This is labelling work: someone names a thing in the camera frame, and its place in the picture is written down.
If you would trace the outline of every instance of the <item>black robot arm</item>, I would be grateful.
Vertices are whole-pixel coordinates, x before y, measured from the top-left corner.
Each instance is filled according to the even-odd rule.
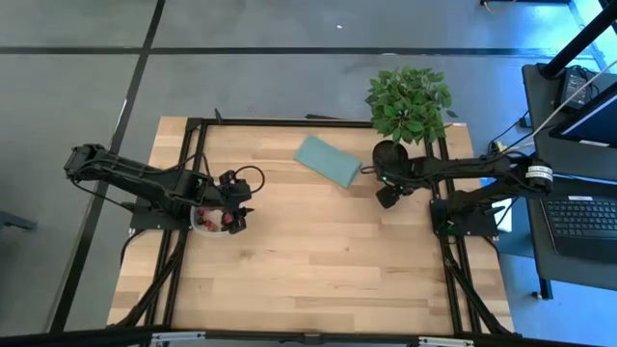
[[[377,193],[385,208],[400,196],[419,188],[430,188],[444,179],[492,177],[490,185],[471,192],[456,191],[448,197],[448,215],[459,214],[491,203],[513,198],[541,198],[552,190],[550,165],[525,155],[483,156],[472,159],[441,160],[433,157],[408,158],[407,150],[383,141],[373,150],[373,169],[386,187]]]
[[[75,147],[65,164],[72,182],[99,180],[146,200],[149,205],[123,202],[133,213],[148,212],[188,221],[191,207],[221,209],[223,230],[236,233],[246,228],[245,216],[251,209],[240,203],[251,198],[251,187],[244,179],[228,171],[214,178],[184,170],[184,164],[161,170],[122,158],[101,145]]]

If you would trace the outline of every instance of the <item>green leaves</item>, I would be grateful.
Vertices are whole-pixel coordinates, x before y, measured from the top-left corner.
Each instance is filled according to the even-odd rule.
[[[409,129],[409,131],[411,131],[412,133],[420,132],[423,129],[422,123],[415,120],[409,120],[408,122],[406,122],[405,127]]]
[[[386,117],[394,118],[396,117],[396,110],[390,105],[384,106],[384,114]]]
[[[442,82],[445,76],[431,68],[403,67],[400,72],[382,70],[370,80],[365,102],[370,106],[373,127],[395,142],[418,143],[424,137],[435,141],[445,137],[442,111],[452,118],[452,95]]]

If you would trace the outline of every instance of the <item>gray floor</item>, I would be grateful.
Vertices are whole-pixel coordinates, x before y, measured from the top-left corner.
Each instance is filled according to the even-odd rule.
[[[62,166],[71,147],[109,143],[135,62],[0,56],[0,210],[39,223],[0,231],[1,335],[40,332],[48,320],[89,201]]]
[[[154,5],[153,0],[59,0],[53,6],[46,0],[2,0],[0,46],[141,46]],[[154,45],[556,50],[576,33],[570,10],[560,5],[517,4],[504,14],[491,15],[476,0],[168,0]],[[0,55],[0,153],[10,164],[0,173],[0,209],[40,223],[34,232],[0,232],[0,335],[37,333],[48,324],[89,200],[63,178],[62,166],[72,146],[109,143],[136,60]],[[479,153],[526,110],[521,66],[538,61],[542,60],[470,56],[150,56],[121,155],[147,160],[159,117],[207,117],[214,107],[229,118],[301,118],[313,113],[367,120],[369,110],[362,101],[368,79],[379,69],[402,65],[445,73],[453,108],[469,124]],[[595,65],[588,59],[577,63]],[[504,141],[518,135],[515,131]],[[130,200],[117,190],[109,195]],[[104,205],[68,329],[105,325],[128,219],[116,206]],[[555,293],[561,300],[526,301],[536,285],[533,262],[503,261],[517,331],[530,337],[617,343],[617,336],[608,332],[616,313],[586,299],[610,302],[615,299],[612,292],[563,284],[560,288],[566,289]],[[575,306],[569,300],[574,295]],[[586,303],[601,322],[593,336],[572,332],[589,317],[569,310]],[[561,328],[538,323],[555,316],[563,317]]]
[[[493,15],[477,4],[475,0],[176,0],[166,7],[154,45],[560,49],[578,31],[563,5],[518,4]]]

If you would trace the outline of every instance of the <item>wooden tabletop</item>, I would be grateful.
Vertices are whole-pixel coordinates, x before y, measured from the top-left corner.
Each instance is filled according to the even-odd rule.
[[[177,163],[186,120],[161,119],[150,165]],[[220,238],[189,233],[173,326],[451,334],[442,255],[428,212],[431,192],[418,190],[386,210],[375,198],[381,184],[374,175],[359,174],[345,189],[295,162],[293,153],[309,134],[365,165],[382,140],[372,129],[208,126],[205,154],[211,173],[257,165],[266,184],[246,203],[255,209],[246,230]],[[449,127],[446,135],[451,158],[472,156],[464,124]],[[425,154],[423,144],[407,149],[411,156]],[[252,186],[259,184],[256,173],[244,175]],[[456,180],[455,185],[476,189],[479,180]],[[149,230],[128,247],[109,323],[122,319],[151,283],[161,234]],[[482,238],[466,241],[476,291],[512,329],[494,249]],[[162,320],[166,291],[156,322]],[[469,330],[464,298],[459,288]]]

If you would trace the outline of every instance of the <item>teal cloth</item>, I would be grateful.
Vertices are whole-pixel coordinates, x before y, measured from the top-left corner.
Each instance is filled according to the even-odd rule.
[[[345,188],[351,185],[362,166],[360,160],[353,155],[340,151],[313,135],[305,138],[293,158]]]

